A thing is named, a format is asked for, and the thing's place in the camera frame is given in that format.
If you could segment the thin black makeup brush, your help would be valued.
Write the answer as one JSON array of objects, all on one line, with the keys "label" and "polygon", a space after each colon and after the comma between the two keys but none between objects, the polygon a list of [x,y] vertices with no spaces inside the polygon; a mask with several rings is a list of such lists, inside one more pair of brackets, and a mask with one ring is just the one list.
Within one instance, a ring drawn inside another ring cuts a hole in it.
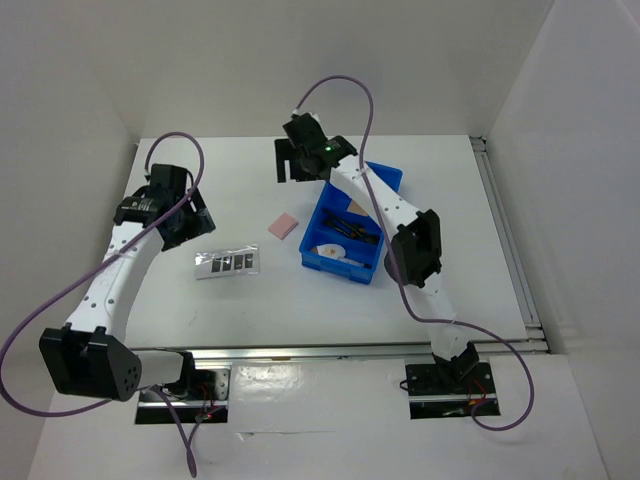
[{"label": "thin black makeup brush", "polygon": [[322,220],[322,224],[328,228],[342,231],[345,235],[351,234],[351,228],[342,221],[339,217],[335,216],[331,212],[326,212],[325,217]]}]

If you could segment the pink square makeup sponge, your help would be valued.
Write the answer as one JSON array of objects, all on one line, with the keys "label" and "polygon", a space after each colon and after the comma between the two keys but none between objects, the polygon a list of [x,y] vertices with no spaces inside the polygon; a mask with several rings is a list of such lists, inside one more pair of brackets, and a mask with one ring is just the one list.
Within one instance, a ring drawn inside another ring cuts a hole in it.
[{"label": "pink square makeup sponge", "polygon": [[268,231],[276,238],[284,240],[297,225],[297,219],[288,213],[283,213],[268,227]]}]

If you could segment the black fan makeup brush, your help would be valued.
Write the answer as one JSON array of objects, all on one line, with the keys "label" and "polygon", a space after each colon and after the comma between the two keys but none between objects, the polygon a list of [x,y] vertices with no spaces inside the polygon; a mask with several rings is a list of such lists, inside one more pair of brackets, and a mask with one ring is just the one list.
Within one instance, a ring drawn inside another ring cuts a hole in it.
[{"label": "black fan makeup brush", "polygon": [[348,229],[347,235],[354,241],[359,241],[370,245],[377,245],[380,241],[380,237],[378,235],[371,234],[365,229]]}]

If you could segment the short brown kabuki brush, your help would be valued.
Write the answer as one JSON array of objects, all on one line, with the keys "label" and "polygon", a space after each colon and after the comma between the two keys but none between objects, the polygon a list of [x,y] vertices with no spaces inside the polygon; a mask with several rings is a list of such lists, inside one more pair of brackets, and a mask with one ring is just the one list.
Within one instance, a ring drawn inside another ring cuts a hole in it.
[{"label": "short brown kabuki brush", "polygon": [[361,226],[350,226],[349,229],[353,238],[366,238],[368,236],[367,231]]}]

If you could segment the white oval makeup sponge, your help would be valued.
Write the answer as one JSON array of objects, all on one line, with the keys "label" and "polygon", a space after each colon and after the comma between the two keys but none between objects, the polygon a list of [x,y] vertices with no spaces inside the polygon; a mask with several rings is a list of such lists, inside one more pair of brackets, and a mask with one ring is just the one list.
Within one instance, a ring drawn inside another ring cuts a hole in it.
[{"label": "white oval makeup sponge", "polygon": [[327,244],[314,246],[311,249],[311,252],[319,256],[333,259],[333,260],[340,260],[341,258],[344,258],[346,256],[345,248],[341,245],[334,244],[334,243],[327,243]]}]

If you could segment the hair pin card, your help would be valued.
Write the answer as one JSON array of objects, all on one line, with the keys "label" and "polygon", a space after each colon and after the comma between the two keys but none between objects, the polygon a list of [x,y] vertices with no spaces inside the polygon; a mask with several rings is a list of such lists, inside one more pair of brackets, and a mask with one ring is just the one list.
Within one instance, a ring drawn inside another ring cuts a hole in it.
[{"label": "hair pin card", "polygon": [[260,250],[256,244],[198,252],[195,255],[197,280],[254,275],[259,272]]}]

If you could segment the beige square makeup sponge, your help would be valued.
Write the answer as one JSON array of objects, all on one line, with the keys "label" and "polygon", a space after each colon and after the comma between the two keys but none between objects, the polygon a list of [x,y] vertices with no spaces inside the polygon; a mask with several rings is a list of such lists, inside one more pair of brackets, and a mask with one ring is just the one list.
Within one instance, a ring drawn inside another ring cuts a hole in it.
[{"label": "beige square makeup sponge", "polygon": [[364,217],[368,216],[367,211],[353,200],[350,201],[347,211],[356,215],[364,216]]}]

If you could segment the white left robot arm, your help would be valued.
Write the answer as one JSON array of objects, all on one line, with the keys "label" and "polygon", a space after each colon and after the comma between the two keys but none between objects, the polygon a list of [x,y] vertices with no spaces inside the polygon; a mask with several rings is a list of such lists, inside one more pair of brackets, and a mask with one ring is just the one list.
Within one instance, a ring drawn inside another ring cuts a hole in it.
[{"label": "white left robot arm", "polygon": [[129,314],[149,266],[160,253],[210,233],[202,196],[184,196],[190,173],[155,164],[147,184],[117,206],[106,267],[63,327],[47,328],[39,349],[62,394],[126,401],[142,384],[141,358],[125,344]]}]

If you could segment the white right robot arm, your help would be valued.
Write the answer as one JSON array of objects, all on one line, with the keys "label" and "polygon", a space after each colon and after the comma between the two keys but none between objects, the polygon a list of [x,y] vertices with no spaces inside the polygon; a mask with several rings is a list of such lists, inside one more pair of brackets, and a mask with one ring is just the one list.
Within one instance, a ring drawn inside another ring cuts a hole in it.
[{"label": "white right robot arm", "polygon": [[326,181],[376,222],[390,242],[387,273],[400,275],[396,283],[416,314],[438,321],[427,326],[438,384],[448,392],[460,391],[469,383],[479,356],[468,335],[454,324],[456,313],[442,285],[438,215],[405,201],[344,137],[327,137],[315,115],[294,112],[283,129],[286,137],[275,141],[278,181],[286,180],[288,163],[293,180]]}]

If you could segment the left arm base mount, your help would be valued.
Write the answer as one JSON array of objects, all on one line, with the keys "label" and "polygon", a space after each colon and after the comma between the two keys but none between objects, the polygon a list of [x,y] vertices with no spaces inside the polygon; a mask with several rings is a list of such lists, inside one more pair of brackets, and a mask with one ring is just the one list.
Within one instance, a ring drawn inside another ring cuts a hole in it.
[{"label": "left arm base mount", "polygon": [[164,425],[174,422],[163,396],[171,403],[178,419],[187,425],[224,424],[228,421],[231,370],[228,367],[193,369],[174,384],[139,394],[136,425]]}]

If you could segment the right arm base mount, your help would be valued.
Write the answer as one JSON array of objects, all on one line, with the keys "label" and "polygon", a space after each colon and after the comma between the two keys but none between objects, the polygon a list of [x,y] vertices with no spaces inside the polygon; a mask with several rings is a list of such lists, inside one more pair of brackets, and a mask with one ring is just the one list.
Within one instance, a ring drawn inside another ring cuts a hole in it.
[{"label": "right arm base mount", "polygon": [[434,364],[409,364],[405,373],[406,379],[399,382],[399,387],[408,395],[412,420],[470,417],[474,407],[478,407],[477,417],[500,415],[488,362],[480,362],[460,383],[451,386],[439,379]]}]

